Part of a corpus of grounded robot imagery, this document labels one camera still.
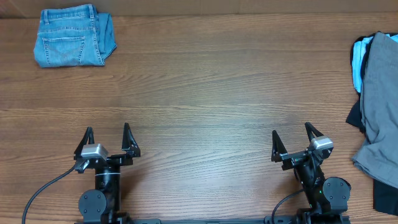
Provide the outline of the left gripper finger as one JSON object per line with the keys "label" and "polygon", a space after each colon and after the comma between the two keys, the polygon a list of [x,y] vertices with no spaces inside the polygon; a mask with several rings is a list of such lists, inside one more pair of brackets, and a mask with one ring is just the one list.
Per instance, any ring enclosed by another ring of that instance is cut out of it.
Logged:
{"label": "left gripper finger", "polygon": [[124,123],[123,140],[121,149],[131,157],[140,157],[141,150],[134,139],[129,123]]}
{"label": "left gripper finger", "polygon": [[89,126],[89,127],[87,127],[85,134],[84,134],[82,140],[80,141],[79,145],[75,149],[74,155],[80,156],[84,145],[94,144],[94,143],[95,143],[95,140],[94,140],[93,128]]}

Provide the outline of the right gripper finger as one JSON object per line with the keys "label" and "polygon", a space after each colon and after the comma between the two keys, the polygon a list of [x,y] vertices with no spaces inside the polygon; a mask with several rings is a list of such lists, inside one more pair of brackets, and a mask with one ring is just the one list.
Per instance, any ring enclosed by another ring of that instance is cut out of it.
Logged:
{"label": "right gripper finger", "polygon": [[287,155],[287,150],[277,134],[276,130],[272,131],[272,154],[271,161],[272,162],[282,162],[284,157]]}
{"label": "right gripper finger", "polygon": [[318,129],[316,129],[310,122],[305,123],[305,129],[309,141],[311,141],[314,138],[323,136],[323,134]]}

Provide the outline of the light blue denim jeans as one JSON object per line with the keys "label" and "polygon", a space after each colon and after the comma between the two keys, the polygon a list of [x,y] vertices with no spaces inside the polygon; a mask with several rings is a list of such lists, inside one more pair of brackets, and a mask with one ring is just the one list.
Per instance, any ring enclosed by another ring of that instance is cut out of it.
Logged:
{"label": "light blue denim jeans", "polygon": [[111,15],[92,4],[41,11],[34,58],[42,68],[102,67],[116,48]]}

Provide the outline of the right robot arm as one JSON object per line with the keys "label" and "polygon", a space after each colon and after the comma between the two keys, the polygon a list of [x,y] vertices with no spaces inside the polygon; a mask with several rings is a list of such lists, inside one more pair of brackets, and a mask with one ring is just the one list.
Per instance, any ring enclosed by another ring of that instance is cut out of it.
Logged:
{"label": "right robot arm", "polygon": [[343,216],[348,210],[351,185],[340,177],[326,178],[321,165],[332,153],[333,141],[311,123],[305,123],[309,145],[305,150],[287,152],[276,130],[272,132],[272,162],[281,162],[283,170],[292,169],[302,189],[283,198],[271,213],[271,222],[277,223],[277,209],[288,199],[304,193],[309,207],[300,208],[296,215],[286,219],[289,223],[349,223]]}

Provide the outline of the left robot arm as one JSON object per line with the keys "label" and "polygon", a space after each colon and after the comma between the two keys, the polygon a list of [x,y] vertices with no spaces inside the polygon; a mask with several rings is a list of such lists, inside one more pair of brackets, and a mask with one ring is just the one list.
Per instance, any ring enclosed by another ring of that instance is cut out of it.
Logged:
{"label": "left robot arm", "polygon": [[133,165],[141,150],[128,123],[124,124],[122,154],[110,156],[105,147],[95,143],[93,128],[87,127],[85,135],[74,152],[74,170],[79,174],[87,169],[95,171],[95,188],[84,192],[78,208],[83,224],[132,223],[127,212],[121,212],[121,168]]}

